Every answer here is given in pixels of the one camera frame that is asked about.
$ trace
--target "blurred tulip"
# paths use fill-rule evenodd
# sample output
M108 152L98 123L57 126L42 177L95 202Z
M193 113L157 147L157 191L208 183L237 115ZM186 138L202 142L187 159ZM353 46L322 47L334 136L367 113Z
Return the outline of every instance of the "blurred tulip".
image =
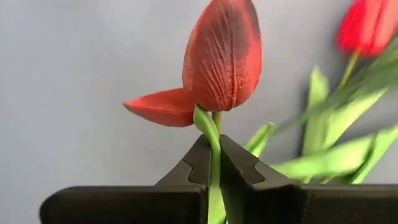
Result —
M397 0L355 0L338 34L342 50L377 56L391 40L398 24Z

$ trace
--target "tulip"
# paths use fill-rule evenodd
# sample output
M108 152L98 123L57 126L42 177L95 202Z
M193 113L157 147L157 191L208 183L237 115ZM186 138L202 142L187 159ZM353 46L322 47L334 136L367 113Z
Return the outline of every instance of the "tulip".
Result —
M355 0L338 34L342 50L365 57L379 55L398 25L397 0Z
M186 127L193 124L195 102L183 88L138 97L123 105L135 115L164 126Z
M257 87L261 33L251 0L212 0L185 51L183 87L204 110L229 111Z

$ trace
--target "gray wall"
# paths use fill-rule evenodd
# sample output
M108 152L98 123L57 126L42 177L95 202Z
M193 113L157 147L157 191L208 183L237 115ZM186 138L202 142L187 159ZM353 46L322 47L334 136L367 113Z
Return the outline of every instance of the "gray wall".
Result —
M244 143L260 125L303 110L310 70L335 85L345 58L335 32L350 0L254 0L264 72L252 98L226 113ZM130 114L122 101L182 85L183 53L206 0L0 0L0 223L39 223L41 201L71 185L154 184L200 134ZM398 119L384 97L344 139ZM262 156L297 155L300 130ZM398 182L391 149L369 183Z

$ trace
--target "red petal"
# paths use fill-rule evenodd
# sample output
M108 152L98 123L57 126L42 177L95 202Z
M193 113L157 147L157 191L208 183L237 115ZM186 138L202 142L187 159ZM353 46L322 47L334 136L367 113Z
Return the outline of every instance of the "red petal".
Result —
M183 86L208 111L244 103L261 74L262 47L251 0L212 0L192 30Z
M142 96L123 105L130 112L164 126L185 127L193 124L195 102L183 88Z

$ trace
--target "green leaf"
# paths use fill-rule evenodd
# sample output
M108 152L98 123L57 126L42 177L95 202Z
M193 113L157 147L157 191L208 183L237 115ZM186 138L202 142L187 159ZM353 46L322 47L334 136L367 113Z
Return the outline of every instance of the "green leaf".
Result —
M398 38L396 37L384 53L360 70L347 84L334 91L324 103L306 110L298 118L279 126L274 134L279 134L296 124L303 124L312 116L328 110L338 110L358 99L374 96L382 91L398 88Z
M269 136L274 131L274 128L275 126L272 122L264 125L254 134L244 148L254 156L259 157L267 144Z
M291 179L342 175L356 171L366 160L374 134L340 144L329 151L271 166Z
M223 223L225 209L223 196L220 189L221 177L221 146L216 124L210 115L196 105L193 112L195 126L207 137L212 148L211 153L211 178L208 206L208 223Z
M376 165L379 159L390 148L392 143L398 138L398 125L391 129L380 131L376 134L374 142L370 148L369 155L365 163L352 175L342 177L340 182L342 184L360 184Z
M332 147L335 142L340 138L341 135L373 104L386 92L387 90L382 90L380 92L374 93L373 95L368 95L367 97L362 97L355 99L350 104L335 110L329 117L328 120L328 134L323 147L328 149Z
M328 95L328 79L322 75L318 67L315 67L312 70L310 78L307 109L310 110L315 105L323 103L327 99ZM304 156L312 155L324 150L324 142L328 134L328 119L330 114L330 111L324 111L318 116L312 116L308 119L305 128L302 152Z

